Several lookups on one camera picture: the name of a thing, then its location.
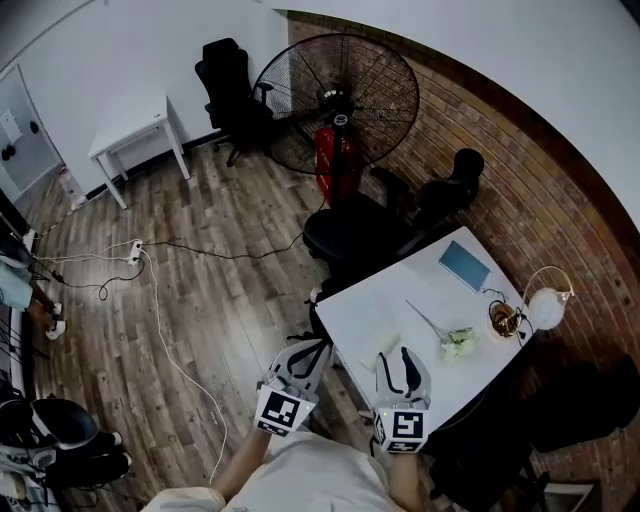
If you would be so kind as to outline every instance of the blue tablet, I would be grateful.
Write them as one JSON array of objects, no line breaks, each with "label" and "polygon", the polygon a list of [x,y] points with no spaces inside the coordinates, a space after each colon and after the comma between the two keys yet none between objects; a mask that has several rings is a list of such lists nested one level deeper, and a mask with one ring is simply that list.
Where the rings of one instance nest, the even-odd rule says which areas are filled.
[{"label": "blue tablet", "polygon": [[490,270],[457,242],[444,251],[440,263],[472,290],[479,292]]}]

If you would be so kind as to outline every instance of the white t-shirt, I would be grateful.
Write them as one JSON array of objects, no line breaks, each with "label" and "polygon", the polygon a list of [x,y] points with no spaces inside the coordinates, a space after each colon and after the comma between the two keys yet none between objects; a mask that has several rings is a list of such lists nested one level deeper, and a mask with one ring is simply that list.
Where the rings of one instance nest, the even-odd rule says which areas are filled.
[{"label": "white t-shirt", "polygon": [[144,512],[397,511],[368,455],[310,432],[273,436],[265,462],[227,504],[208,487],[167,489]]}]

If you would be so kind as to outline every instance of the forearm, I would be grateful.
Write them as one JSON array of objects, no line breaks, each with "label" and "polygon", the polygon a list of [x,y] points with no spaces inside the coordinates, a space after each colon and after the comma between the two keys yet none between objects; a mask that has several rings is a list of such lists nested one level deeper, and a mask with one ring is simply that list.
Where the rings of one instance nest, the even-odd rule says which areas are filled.
[{"label": "forearm", "polygon": [[270,439],[271,434],[253,428],[242,441],[229,465],[215,479],[213,488],[224,497],[227,503],[240,492],[254,471],[262,465]]},{"label": "forearm", "polygon": [[389,475],[389,495],[407,512],[424,510],[420,495],[418,456],[416,454],[394,455]]}]

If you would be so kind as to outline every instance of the baseboard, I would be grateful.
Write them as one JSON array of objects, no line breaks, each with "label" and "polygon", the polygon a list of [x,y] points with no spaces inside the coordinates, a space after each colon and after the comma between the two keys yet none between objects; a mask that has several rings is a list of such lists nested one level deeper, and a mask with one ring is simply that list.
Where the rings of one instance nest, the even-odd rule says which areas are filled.
[{"label": "baseboard", "polygon": [[[208,135],[205,135],[204,137],[199,137],[197,139],[190,140],[189,142],[185,142],[182,145],[182,149],[184,150],[185,153],[188,153],[192,149],[197,148],[198,146],[208,144],[209,142],[213,142],[214,140],[219,139],[223,136],[224,134],[222,134],[220,131],[210,133]],[[149,160],[145,160],[141,164],[138,164],[132,167],[131,169],[129,169],[127,171],[127,177],[133,178],[135,175],[149,170],[149,168],[153,167],[156,164],[159,164],[160,162],[163,162],[164,160],[170,157],[173,157],[173,151],[171,150],[165,151],[164,153],[160,153],[159,155],[156,155],[153,158],[150,158]],[[113,178],[113,180],[111,181],[116,187],[119,187],[121,184],[124,183],[124,178],[118,175],[115,178]],[[106,188],[107,186],[105,184],[102,184],[99,187],[96,187],[92,191],[88,192],[86,194],[87,201],[91,201],[91,199],[96,197],[98,194],[102,194],[102,192],[104,192]]]}]

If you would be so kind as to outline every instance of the white table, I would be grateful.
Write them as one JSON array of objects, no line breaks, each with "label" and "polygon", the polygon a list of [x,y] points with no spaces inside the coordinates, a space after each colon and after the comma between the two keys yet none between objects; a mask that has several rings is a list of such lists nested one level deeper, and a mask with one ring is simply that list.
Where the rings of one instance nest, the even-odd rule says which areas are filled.
[{"label": "white table", "polygon": [[189,171],[182,158],[184,151],[171,125],[164,91],[156,87],[131,88],[125,94],[113,98],[100,118],[100,125],[89,149],[89,158],[104,175],[105,185],[123,209],[126,209],[127,204],[111,182],[104,165],[113,174],[119,173],[126,181],[127,173],[116,151],[157,129],[163,129],[166,133],[182,175],[188,180]]},{"label": "white table", "polygon": [[[520,295],[497,263],[463,227],[323,300],[317,308],[345,369],[370,407],[376,402],[375,372],[360,361],[374,356],[384,340],[399,334],[401,340],[389,354],[389,370],[394,385],[406,390],[400,347],[405,346],[420,357],[431,376],[429,432],[460,411],[521,350],[515,337],[501,340],[489,331],[488,308],[496,294],[474,292],[438,262],[453,240],[490,269],[483,289],[499,290],[509,305],[521,306]],[[475,351],[444,365],[435,332],[406,300],[441,329],[474,327],[480,337]],[[527,332],[521,340],[524,345],[532,333],[526,323],[522,330]]]}]

